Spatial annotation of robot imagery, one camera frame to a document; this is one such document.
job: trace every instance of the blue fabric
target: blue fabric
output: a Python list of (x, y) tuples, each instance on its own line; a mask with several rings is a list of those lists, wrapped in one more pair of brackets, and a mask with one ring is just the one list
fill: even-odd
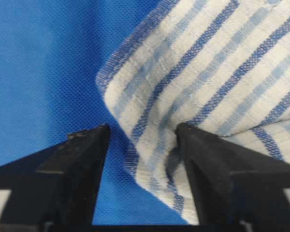
[(95, 224), (185, 224), (123, 169), (128, 139), (95, 75), (159, 0), (0, 0), (0, 165), (109, 123)]

